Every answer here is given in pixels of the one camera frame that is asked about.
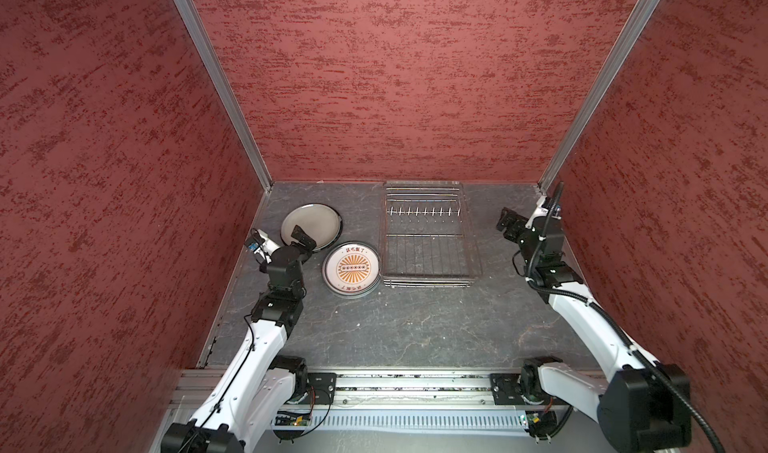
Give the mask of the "plain grey white plate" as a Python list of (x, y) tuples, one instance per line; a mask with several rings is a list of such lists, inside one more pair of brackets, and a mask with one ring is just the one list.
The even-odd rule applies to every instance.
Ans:
[(288, 245), (294, 241), (291, 236), (294, 228), (299, 226), (316, 242), (315, 251), (321, 251), (335, 243), (343, 229), (341, 215), (326, 204), (305, 204), (292, 210), (281, 225), (281, 240)]

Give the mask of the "floral plate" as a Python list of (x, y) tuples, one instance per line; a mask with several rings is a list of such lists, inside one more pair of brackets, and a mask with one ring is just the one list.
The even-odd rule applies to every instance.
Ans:
[(329, 276), (324, 278), (326, 287), (331, 293), (342, 298), (360, 298), (374, 291), (380, 284), (379, 275), (369, 276), (359, 282), (344, 281), (339, 276)]

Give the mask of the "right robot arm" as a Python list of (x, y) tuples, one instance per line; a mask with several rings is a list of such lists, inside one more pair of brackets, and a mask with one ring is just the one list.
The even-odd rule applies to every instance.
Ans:
[(603, 373), (594, 379), (552, 356), (528, 359), (518, 378), (521, 398), (530, 405), (567, 403), (590, 417), (617, 452), (689, 446), (689, 378), (679, 367), (659, 363), (599, 305), (563, 259), (559, 217), (545, 207), (529, 219), (504, 208), (496, 228), (518, 247), (523, 264), (516, 272), (566, 321)]

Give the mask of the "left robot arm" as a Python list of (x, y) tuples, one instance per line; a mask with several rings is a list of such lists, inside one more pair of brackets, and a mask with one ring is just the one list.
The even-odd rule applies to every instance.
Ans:
[(316, 242), (299, 226), (291, 237), (279, 246), (254, 230), (246, 240), (268, 275), (267, 291), (244, 317), (247, 333), (235, 358), (190, 419), (169, 426), (162, 452), (253, 452), (281, 407), (305, 395), (305, 360), (280, 351), (303, 311), (302, 264)]

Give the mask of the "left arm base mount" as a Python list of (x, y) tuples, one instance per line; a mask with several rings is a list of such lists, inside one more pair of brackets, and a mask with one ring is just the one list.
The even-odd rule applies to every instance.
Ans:
[(338, 375), (336, 373), (309, 372), (305, 395), (299, 401), (299, 405), (328, 406), (334, 401)]

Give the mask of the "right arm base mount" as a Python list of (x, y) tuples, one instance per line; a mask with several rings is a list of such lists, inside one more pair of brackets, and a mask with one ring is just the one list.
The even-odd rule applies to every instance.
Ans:
[(546, 393), (532, 373), (493, 373), (490, 390), (497, 406), (566, 406), (561, 399)]

